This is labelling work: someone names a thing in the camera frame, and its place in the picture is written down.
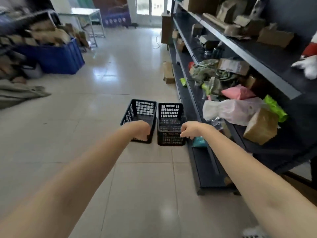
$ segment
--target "hand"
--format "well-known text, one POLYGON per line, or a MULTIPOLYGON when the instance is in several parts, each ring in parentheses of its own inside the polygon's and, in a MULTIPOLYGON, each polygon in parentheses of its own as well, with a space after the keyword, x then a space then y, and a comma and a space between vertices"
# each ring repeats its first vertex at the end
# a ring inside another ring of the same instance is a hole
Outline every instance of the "hand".
POLYGON ((143 120, 127 122, 122 127, 127 128, 131 132, 133 138, 142 141, 147 141, 147 136, 151 132, 150 125, 143 120))
POLYGON ((182 125, 181 134, 182 138, 187 137, 193 139, 194 137, 201 136, 201 128, 204 124, 197 121, 188 121, 182 125))

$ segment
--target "glass door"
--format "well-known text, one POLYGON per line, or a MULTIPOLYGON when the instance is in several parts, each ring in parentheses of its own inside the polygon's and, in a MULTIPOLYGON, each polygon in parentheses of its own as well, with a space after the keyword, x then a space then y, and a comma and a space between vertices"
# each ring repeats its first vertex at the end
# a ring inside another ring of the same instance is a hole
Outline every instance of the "glass door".
POLYGON ((161 27, 162 13, 167 10, 167 0, 135 0, 136 20, 141 26, 161 27))

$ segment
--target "grey fabric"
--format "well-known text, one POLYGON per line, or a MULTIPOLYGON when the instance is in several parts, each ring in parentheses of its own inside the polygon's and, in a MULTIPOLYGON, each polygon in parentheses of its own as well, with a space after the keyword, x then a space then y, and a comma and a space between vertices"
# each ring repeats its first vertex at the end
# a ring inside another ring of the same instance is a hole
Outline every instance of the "grey fabric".
POLYGON ((11 83, 9 80, 0 80, 0 109, 8 108, 29 99, 47 97, 41 86, 29 86, 22 83, 11 83))

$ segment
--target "person's left arm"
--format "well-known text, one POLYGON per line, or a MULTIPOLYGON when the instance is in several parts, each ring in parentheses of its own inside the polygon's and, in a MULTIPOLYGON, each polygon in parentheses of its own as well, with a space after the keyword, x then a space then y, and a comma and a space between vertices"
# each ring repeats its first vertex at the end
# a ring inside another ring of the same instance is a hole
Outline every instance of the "person's left arm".
POLYGON ((150 130, 144 121, 129 122, 100 140, 3 220, 0 237, 68 237, 130 140, 146 140, 150 130))

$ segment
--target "bottom shelf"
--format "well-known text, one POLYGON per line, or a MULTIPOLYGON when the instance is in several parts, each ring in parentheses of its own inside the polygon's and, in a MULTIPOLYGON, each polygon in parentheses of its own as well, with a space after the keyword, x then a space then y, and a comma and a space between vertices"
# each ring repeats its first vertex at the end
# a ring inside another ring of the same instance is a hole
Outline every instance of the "bottom shelf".
MULTIPOLYGON (((180 65, 176 64, 176 50, 174 45, 169 45, 169 52, 172 59, 172 66, 174 77, 176 81, 176 87, 180 97, 180 101, 184 106, 185 115, 187 120, 196 121, 197 116, 194 111, 194 106, 189 94, 188 87, 183 87, 180 78, 183 78, 183 72, 180 65)), ((224 175, 215 173, 215 167, 212 163, 211 153, 207 148, 193 148, 192 140, 187 140, 188 153, 192 165, 192 171, 195 181, 195 187, 197 194, 201 195, 206 191, 212 190, 225 190, 228 192, 234 192, 236 189, 226 187, 224 183, 224 175)))

